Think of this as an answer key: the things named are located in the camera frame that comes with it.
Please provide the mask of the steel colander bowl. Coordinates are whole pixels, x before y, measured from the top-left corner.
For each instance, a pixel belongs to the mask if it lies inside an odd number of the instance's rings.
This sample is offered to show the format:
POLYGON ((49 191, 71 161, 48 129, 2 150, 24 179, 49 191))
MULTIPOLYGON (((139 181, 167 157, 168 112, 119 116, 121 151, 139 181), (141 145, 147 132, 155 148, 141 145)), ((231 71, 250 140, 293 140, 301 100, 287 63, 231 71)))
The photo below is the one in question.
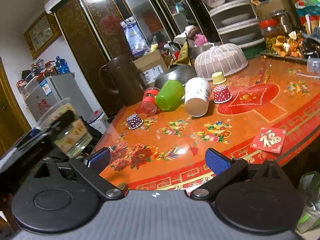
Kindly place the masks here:
POLYGON ((176 80, 183 86, 192 78, 197 77, 195 69, 186 64, 174 64, 169 70, 160 74, 155 79, 154 86, 161 89, 168 80, 176 80))

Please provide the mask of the blue white snack bag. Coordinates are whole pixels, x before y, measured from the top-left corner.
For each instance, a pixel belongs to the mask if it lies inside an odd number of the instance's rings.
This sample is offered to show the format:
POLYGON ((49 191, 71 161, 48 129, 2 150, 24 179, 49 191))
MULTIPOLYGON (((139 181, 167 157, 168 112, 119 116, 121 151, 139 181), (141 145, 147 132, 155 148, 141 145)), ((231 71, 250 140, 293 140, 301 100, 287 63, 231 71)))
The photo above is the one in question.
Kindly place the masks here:
POLYGON ((147 40, 140 31, 140 28, 136 22, 136 19, 131 16, 120 23, 124 35, 129 44, 129 48, 134 57, 144 55, 148 48, 147 40))

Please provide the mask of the white paper cup green print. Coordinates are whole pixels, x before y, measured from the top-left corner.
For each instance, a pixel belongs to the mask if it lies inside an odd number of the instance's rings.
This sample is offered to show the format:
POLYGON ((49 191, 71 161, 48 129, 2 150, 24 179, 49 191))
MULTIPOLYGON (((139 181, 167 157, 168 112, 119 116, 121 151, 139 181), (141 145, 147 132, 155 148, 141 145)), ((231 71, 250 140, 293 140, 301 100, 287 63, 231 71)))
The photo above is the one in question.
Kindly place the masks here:
POLYGON ((193 117, 201 117, 208 111, 211 87, 207 80, 194 77, 185 84, 184 109, 193 117))

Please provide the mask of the yellow cupcake liner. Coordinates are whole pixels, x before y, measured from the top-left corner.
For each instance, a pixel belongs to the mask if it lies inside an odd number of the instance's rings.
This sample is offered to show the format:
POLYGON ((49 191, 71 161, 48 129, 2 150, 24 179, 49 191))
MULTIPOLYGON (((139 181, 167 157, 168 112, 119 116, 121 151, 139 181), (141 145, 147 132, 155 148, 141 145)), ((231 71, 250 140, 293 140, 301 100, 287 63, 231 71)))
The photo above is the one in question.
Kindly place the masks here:
POLYGON ((220 85, 226 81, 226 77, 223 72, 215 72, 212 74, 212 84, 220 85))

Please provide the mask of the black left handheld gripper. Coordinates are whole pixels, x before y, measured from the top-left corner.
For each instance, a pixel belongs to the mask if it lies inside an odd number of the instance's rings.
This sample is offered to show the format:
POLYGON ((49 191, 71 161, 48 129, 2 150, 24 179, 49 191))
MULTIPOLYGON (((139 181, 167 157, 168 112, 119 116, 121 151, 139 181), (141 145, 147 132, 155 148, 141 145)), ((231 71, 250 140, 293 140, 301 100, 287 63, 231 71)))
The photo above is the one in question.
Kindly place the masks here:
POLYGON ((54 141, 75 120, 75 114, 67 110, 48 128, 33 129, 21 137, 1 159, 1 181, 20 180, 55 147, 54 141))

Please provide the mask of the steel basin with pink cloth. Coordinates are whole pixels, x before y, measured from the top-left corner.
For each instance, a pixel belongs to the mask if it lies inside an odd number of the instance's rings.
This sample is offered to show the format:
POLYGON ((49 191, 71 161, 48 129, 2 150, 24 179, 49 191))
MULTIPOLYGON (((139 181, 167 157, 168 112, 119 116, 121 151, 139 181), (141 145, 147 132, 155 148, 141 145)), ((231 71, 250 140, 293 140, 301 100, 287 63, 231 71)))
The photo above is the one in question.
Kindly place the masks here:
POLYGON ((214 44, 208 41, 206 36, 197 26, 187 26, 185 28, 185 33, 187 35, 189 60, 191 66, 194 66, 197 56, 200 55, 202 52, 212 48, 214 44))

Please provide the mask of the brown plastic pitcher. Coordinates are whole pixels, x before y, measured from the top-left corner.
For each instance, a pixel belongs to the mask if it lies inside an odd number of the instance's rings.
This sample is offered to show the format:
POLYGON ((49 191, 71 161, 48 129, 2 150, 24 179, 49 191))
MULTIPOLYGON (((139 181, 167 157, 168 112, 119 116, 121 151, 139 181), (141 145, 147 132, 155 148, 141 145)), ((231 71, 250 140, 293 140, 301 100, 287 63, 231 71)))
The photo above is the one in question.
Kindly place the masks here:
POLYGON ((142 100, 146 84, 129 55, 122 54, 115 57, 99 69, 98 75, 106 90, 119 96, 125 106, 134 105, 142 100), (104 73, 111 77, 116 89, 111 88, 107 81, 104 81, 104 73))

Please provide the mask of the cardboard box with label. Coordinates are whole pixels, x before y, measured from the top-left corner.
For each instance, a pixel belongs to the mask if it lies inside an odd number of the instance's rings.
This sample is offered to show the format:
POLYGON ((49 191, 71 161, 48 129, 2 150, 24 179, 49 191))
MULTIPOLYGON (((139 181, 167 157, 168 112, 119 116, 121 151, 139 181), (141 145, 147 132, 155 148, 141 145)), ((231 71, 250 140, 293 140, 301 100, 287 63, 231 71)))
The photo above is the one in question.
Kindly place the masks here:
POLYGON ((159 50, 136 59, 134 64, 148 87, 153 87, 157 77, 168 70, 159 50))

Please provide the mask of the red lid pickle jar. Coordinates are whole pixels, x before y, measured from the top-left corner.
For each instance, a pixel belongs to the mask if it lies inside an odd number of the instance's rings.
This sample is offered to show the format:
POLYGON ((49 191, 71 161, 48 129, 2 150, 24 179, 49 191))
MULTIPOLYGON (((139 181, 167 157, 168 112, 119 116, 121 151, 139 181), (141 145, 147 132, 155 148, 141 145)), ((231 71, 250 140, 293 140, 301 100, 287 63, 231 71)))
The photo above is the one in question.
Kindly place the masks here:
POLYGON ((267 49, 270 53, 274 52, 273 45, 278 36, 282 35, 281 28, 276 20, 266 20, 260 23, 261 33, 265 39, 267 49))

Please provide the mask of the clear plastic cup with label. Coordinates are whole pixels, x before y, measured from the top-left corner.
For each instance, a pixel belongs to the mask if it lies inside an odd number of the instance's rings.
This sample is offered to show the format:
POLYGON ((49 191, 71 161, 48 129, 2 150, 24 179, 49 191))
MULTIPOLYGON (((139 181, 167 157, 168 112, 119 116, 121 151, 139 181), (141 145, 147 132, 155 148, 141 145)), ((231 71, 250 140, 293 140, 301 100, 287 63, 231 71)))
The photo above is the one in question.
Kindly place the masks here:
POLYGON ((74 119, 66 128, 61 129, 57 138, 54 139, 54 144, 67 155, 68 158, 73 158, 79 155, 86 146, 89 145, 93 137, 86 128, 84 121, 82 121, 72 106, 70 98, 62 99, 50 107, 43 116, 40 117, 37 124, 41 130, 49 128, 50 125, 62 117, 67 111, 71 111, 74 114, 74 119))

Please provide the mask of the red fu envelope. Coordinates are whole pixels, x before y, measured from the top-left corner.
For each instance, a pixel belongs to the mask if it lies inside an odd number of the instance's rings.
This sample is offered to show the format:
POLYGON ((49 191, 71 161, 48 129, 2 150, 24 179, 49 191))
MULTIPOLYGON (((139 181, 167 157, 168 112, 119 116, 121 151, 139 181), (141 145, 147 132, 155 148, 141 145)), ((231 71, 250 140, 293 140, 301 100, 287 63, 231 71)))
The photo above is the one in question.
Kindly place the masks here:
POLYGON ((286 130, 274 127, 261 127, 254 137, 250 147, 280 154, 286 137, 286 130))

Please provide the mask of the grey mini fridge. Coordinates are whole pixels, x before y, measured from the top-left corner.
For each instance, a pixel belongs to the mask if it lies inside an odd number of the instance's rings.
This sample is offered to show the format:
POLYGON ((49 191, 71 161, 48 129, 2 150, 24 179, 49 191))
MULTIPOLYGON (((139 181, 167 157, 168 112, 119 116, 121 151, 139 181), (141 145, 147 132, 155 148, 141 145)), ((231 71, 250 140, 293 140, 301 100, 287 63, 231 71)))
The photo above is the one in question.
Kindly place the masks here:
POLYGON ((59 101, 70 98, 79 116, 89 121, 93 110, 85 99, 72 73, 46 77, 28 94, 25 103, 36 121, 59 101))

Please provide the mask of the steel kettle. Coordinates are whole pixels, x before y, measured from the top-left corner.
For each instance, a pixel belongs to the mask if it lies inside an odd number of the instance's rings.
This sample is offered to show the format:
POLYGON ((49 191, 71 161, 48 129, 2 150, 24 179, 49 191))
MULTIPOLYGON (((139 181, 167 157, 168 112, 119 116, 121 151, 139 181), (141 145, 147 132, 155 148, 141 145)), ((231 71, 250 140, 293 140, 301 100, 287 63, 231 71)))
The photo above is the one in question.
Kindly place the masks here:
POLYGON ((298 25, 296 20, 292 16, 292 13, 289 10, 277 10, 270 13, 270 16, 273 20, 278 22, 281 32, 284 35, 289 35, 292 31, 296 31, 298 25))

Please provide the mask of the purple dotted cupcake liner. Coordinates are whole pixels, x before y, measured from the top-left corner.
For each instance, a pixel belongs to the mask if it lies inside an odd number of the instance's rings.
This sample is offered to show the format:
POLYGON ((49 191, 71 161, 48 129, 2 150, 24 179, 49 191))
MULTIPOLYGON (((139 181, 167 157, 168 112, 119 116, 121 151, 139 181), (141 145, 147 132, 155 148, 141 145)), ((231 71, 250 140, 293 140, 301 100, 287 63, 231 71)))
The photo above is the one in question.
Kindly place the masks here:
POLYGON ((126 119, 127 125, 130 130, 137 129, 143 124, 143 120, 139 117, 138 114, 132 114, 126 119))

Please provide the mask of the olive green cloth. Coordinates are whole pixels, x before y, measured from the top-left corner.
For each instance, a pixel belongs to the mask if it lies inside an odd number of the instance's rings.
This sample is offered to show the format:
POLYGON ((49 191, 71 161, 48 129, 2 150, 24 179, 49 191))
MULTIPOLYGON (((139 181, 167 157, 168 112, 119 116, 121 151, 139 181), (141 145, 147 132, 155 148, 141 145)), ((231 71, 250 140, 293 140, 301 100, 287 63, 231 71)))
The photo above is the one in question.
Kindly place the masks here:
POLYGON ((185 42, 182 46, 179 56, 176 60, 171 61, 171 65, 173 64, 185 64, 191 66, 190 57, 189 57, 189 44, 185 42))

